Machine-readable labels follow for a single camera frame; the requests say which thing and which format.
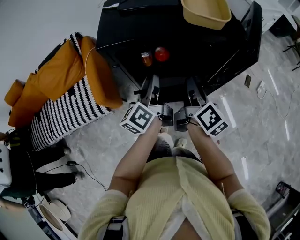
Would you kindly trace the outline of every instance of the yellow knit sweater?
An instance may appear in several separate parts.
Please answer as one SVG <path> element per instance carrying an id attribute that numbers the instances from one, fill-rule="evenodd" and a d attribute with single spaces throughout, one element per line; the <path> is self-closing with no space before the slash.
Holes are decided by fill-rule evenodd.
<path id="1" fill-rule="evenodd" d="M 213 240 L 234 240 L 234 220 L 223 193 L 209 180 L 204 165 L 186 157 L 165 157 L 146 164 L 137 191 L 126 199 L 107 195 L 96 204 L 79 234 L 95 240 L 112 217 L 127 216 L 133 240 L 158 240 L 170 215 L 186 195 Z M 270 225 L 264 209 L 243 191 L 231 202 L 252 220 L 259 240 L 268 240 Z"/>

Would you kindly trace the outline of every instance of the white wall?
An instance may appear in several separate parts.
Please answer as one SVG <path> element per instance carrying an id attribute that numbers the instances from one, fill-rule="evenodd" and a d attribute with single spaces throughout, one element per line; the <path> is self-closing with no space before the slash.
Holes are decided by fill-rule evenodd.
<path id="1" fill-rule="evenodd" d="M 102 0 L 0 0 L 0 132 L 10 107 L 3 98 L 15 79 L 26 81 L 69 34 L 97 36 Z"/>
<path id="2" fill-rule="evenodd" d="M 49 240 L 27 210 L 12 212 L 0 208 L 0 231 L 7 240 Z"/>

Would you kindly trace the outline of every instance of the marble floor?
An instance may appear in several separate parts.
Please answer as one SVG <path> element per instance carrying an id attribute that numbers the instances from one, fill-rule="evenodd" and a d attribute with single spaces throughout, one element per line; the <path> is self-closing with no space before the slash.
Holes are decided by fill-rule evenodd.
<path id="1" fill-rule="evenodd" d="M 298 62 L 293 50 L 282 53 L 291 43 L 289 37 L 276 38 L 266 32 L 262 37 L 259 62 L 209 95 L 209 100 L 218 104 L 230 123 L 229 129 L 216 139 L 220 140 L 219 147 L 231 160 L 243 186 L 261 204 L 281 180 L 300 190 L 300 91 L 294 92 L 300 84 L 300 69 L 292 72 Z M 121 79 L 118 69 L 114 71 L 122 97 L 131 102 L 135 86 L 128 79 Z M 252 77 L 250 88 L 244 85 L 247 74 Z M 256 92 L 261 80 L 268 90 L 263 99 L 259 99 Z M 180 105 L 175 103 L 173 107 L 176 110 Z M 71 159 L 108 187 L 115 167 L 135 141 L 131 133 L 119 127 L 127 108 L 128 104 L 124 103 L 114 114 L 69 135 L 66 141 L 71 154 L 44 166 L 41 171 Z M 195 152 L 187 133 L 172 129 L 169 132 L 174 139 L 185 136 L 187 148 Z M 64 166 L 52 173 L 70 171 Z M 72 212 L 68 223 L 79 232 L 103 193 L 103 188 L 86 176 L 71 186 L 51 191 L 49 196 L 68 204 Z"/>

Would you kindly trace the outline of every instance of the shoe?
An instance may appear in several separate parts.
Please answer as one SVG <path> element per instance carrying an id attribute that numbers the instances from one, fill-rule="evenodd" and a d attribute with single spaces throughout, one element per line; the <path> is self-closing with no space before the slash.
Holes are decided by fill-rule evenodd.
<path id="1" fill-rule="evenodd" d="M 71 149 L 68 147 L 64 147 L 64 154 L 69 155 L 71 153 Z"/>
<path id="2" fill-rule="evenodd" d="M 168 133 L 168 129 L 166 127 L 162 127 L 159 133 Z"/>
<path id="3" fill-rule="evenodd" d="M 180 138 L 177 140 L 175 148 L 180 147 L 180 148 L 185 148 L 187 145 L 188 141 L 185 138 Z"/>
<path id="4" fill-rule="evenodd" d="M 75 181 L 78 182 L 84 178 L 83 172 L 72 172 L 72 174 L 75 176 Z"/>

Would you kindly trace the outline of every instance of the shoulder strap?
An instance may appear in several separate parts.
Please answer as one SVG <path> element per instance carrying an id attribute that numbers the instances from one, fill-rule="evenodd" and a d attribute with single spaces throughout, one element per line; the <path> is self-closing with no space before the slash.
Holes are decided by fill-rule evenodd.
<path id="1" fill-rule="evenodd" d="M 246 216 L 238 210 L 233 210 L 232 214 L 235 223 L 235 240 L 258 240 L 257 234 Z"/>
<path id="2" fill-rule="evenodd" d="M 97 240 L 129 240 L 128 219 L 126 216 L 113 217 L 108 224 L 100 228 Z"/>

